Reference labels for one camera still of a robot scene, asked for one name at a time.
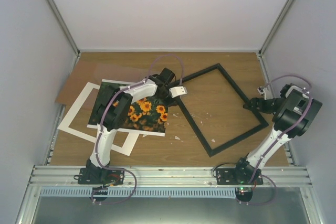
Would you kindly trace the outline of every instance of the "wood surface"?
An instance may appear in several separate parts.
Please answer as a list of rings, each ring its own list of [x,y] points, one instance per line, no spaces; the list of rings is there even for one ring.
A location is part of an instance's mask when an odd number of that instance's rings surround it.
[[[82,53],[81,60],[112,63],[120,66],[148,69],[151,63],[165,53],[148,52],[95,52]],[[256,54],[178,52],[184,63],[184,75],[220,63],[249,98],[259,96],[257,87],[264,84]],[[153,67],[161,71],[167,67],[179,78],[181,66],[173,57],[164,57]],[[188,95],[182,100],[198,127],[215,148],[258,125],[254,115],[242,108],[243,102],[219,71],[213,71],[185,84]],[[81,109],[70,125],[73,129],[92,136],[96,130],[88,129],[90,111]],[[271,115],[263,115],[271,125]],[[111,151],[111,165],[146,166],[215,166],[236,163],[240,157],[256,148],[265,138],[270,126],[240,143],[209,157],[179,107],[170,107],[165,137],[138,138],[130,156]],[[118,132],[114,144],[122,146],[127,133]],[[60,131],[56,140],[52,165],[85,165],[91,155],[93,143]],[[281,148],[267,166],[286,166],[287,158]]]

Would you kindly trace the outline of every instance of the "black cable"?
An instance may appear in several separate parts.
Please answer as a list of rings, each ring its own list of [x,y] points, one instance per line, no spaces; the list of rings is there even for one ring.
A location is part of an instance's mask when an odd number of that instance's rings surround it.
[[[236,165],[236,164],[234,164],[234,163],[222,163],[222,164],[219,164],[219,165],[217,165],[217,166],[215,166],[215,168],[213,168],[212,169],[212,176],[214,177],[214,178],[216,178],[216,175],[214,175],[214,171],[216,171],[216,169],[217,168],[219,168],[219,167],[221,167],[222,165]]]

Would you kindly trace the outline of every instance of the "wooden tabletop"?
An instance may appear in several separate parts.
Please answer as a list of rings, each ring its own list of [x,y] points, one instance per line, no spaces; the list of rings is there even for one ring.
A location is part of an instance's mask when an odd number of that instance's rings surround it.
[[[99,52],[82,53],[81,60],[148,69],[151,63],[165,53]],[[200,53],[179,52],[184,64],[184,75],[220,63],[249,98],[258,97],[257,87],[264,84],[259,62],[252,53]],[[173,57],[164,57],[153,67],[161,71],[167,67],[179,77],[180,63]],[[189,110],[208,143],[215,148],[252,129],[259,122],[242,108],[243,102],[219,71],[212,71],[185,83],[188,95],[182,101]],[[71,128],[92,136],[96,130],[87,128],[91,111],[81,109]],[[271,115],[263,115],[271,125]],[[240,143],[209,157],[183,116],[179,107],[170,107],[165,137],[138,138],[130,156],[111,151],[111,165],[146,166],[215,166],[235,163],[260,144],[270,127]],[[118,132],[114,144],[122,146],[127,133]],[[56,140],[52,165],[85,165],[91,155],[93,143],[60,131]],[[281,148],[268,162],[268,166],[286,166],[287,158]]]

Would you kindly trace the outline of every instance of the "purple cable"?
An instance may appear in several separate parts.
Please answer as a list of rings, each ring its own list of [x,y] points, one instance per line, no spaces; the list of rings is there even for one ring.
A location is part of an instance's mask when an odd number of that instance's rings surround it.
[[[265,205],[268,205],[268,204],[271,204],[275,201],[276,197],[277,197],[277,194],[278,194],[278,187],[277,185],[274,183],[274,181],[272,179],[270,179],[270,177],[266,176],[266,175],[262,175],[262,177],[264,178],[267,178],[274,186],[274,189],[275,189],[275,192],[274,192],[274,195],[272,197],[271,200],[267,201],[267,202],[263,202],[263,203],[246,203],[247,206],[265,206]]]
[[[151,66],[150,66],[150,68],[149,68],[149,70],[148,70],[148,74],[147,74],[147,76],[146,76],[145,81],[148,80],[149,76],[151,75],[152,68],[153,68],[154,65],[158,62],[158,60],[160,60],[161,58],[166,57],[166,56],[173,56],[173,57],[175,57],[177,60],[179,60],[179,62],[180,62],[180,64],[181,64],[181,68],[182,68],[182,73],[181,73],[181,78],[180,78],[180,84],[179,84],[179,85],[182,85],[182,79],[183,79],[183,77],[184,77],[184,65],[183,65],[182,60],[180,59],[180,57],[178,57],[178,56],[176,56],[176,55],[173,55],[173,54],[162,55],[162,56],[157,57],[156,60],[153,61],[153,63],[151,64]]]
[[[112,97],[112,99],[110,100],[110,102],[108,103],[108,105],[106,106],[106,109],[105,109],[105,111],[104,111],[104,113],[103,113],[103,115],[102,115],[102,117],[101,117],[101,120],[100,120],[100,133],[99,133],[99,135],[98,135],[98,137],[97,137],[97,141],[96,141],[95,149],[94,149],[94,151],[95,151],[95,153],[96,153],[96,159],[97,159],[97,162],[98,162],[99,166],[100,166],[101,168],[103,168],[103,169],[106,169],[106,170],[120,170],[120,171],[127,172],[127,173],[131,174],[131,175],[133,176],[133,178],[134,178],[134,189],[133,189],[133,191],[131,192],[131,194],[130,194],[127,198],[125,198],[125,199],[123,199],[123,200],[119,200],[119,201],[116,201],[116,202],[105,202],[105,203],[103,203],[103,204],[102,204],[101,202],[99,202],[100,205],[115,205],[115,204],[123,203],[124,201],[130,199],[130,198],[134,195],[134,193],[135,193],[135,191],[136,191],[136,188],[137,188],[136,186],[137,186],[137,184],[138,184],[138,181],[137,181],[137,179],[136,179],[135,174],[132,173],[130,170],[127,170],[127,169],[125,169],[125,168],[110,168],[110,167],[104,166],[104,165],[100,162],[100,159],[99,159],[99,156],[98,156],[98,146],[99,146],[99,142],[100,142],[100,139],[101,139],[101,135],[102,135],[102,131],[103,131],[103,122],[104,122],[104,120],[105,120],[106,114],[107,114],[107,112],[109,111],[110,107],[112,106],[112,104],[114,103],[114,101],[116,100],[116,98],[118,97],[118,95],[119,95],[120,93],[122,93],[122,92],[124,92],[124,91],[127,91],[127,90],[129,90],[129,89],[131,89],[131,88],[139,87],[139,86],[143,85],[144,83],[146,83],[146,82],[148,81],[148,78],[150,77],[151,70],[152,70],[153,66],[155,65],[155,63],[156,63],[159,59],[161,59],[161,58],[163,58],[163,57],[165,57],[165,56],[174,56],[176,59],[179,60],[179,62],[180,62],[180,64],[181,64],[181,68],[182,68],[182,74],[181,74],[181,78],[180,78],[180,85],[181,85],[181,84],[182,84],[182,79],[183,79],[183,76],[184,76],[184,66],[183,66],[182,60],[181,60],[178,56],[176,56],[176,55],[162,55],[162,56],[158,57],[158,58],[152,63],[152,65],[151,65],[150,68],[149,68],[148,75],[147,75],[147,77],[146,77],[143,81],[138,82],[138,83],[135,83],[135,84],[130,85],[130,86],[127,86],[126,88],[120,89],[117,93],[114,94],[114,96]],[[94,191],[92,191],[92,194],[91,194],[91,200],[92,200],[93,203],[95,202],[95,199],[93,198],[93,196],[94,196],[95,193],[98,192],[98,191],[99,191],[99,190],[94,190]]]
[[[283,77],[296,77],[296,78],[299,78],[299,79],[301,79],[301,80],[303,80],[303,81],[305,81],[307,84],[308,84],[308,88],[306,89],[306,88],[303,88],[303,91],[306,91],[305,92],[305,95],[306,96],[308,96],[308,98],[309,98],[309,100],[308,100],[308,104],[307,104],[307,107],[306,107],[306,109],[305,109],[305,111],[302,113],[302,115],[301,115],[301,117],[297,120],[297,122],[295,123],[295,124],[293,124],[291,127],[289,127],[288,129],[286,129],[286,130],[284,130],[279,136],[277,136],[277,138],[274,140],[274,142],[270,145],[270,147],[263,153],[263,157],[265,157],[266,155],[267,155],[267,153],[269,153],[269,151],[279,142],[278,141],[278,139],[281,139],[287,132],[289,132],[289,131],[291,131],[292,129],[294,129],[297,125],[299,125],[299,123],[305,118],[305,116],[307,115],[307,113],[308,113],[308,111],[309,111],[309,109],[310,109],[310,106],[311,106],[311,103],[312,103],[312,97],[311,97],[311,95],[309,94],[309,90],[312,88],[312,86],[311,86],[311,83],[308,81],[308,80],[306,80],[305,78],[303,78],[303,77],[300,77],[300,76],[297,76],[296,74],[286,74],[286,75],[284,75],[284,76],[280,76],[280,77],[278,77],[278,78],[275,78],[274,80],[271,80],[269,83],[267,83],[267,84],[265,84],[263,87],[267,87],[268,85],[270,85],[272,82],[274,82],[274,81],[276,81],[276,80],[279,80],[279,79],[281,79],[281,78],[283,78]],[[251,176],[251,179],[249,180],[249,184],[250,183],[252,183],[252,180],[253,180],[253,178],[254,178],[254,176],[256,175],[256,173],[257,173],[257,170],[258,170],[258,167],[259,167],[259,165],[261,164],[261,161],[262,161],[263,159],[261,158],[261,159],[259,159],[258,160],[258,163],[257,163],[257,165],[256,165],[256,167],[254,168],[254,171],[253,171],[253,174],[252,174],[252,176]]]

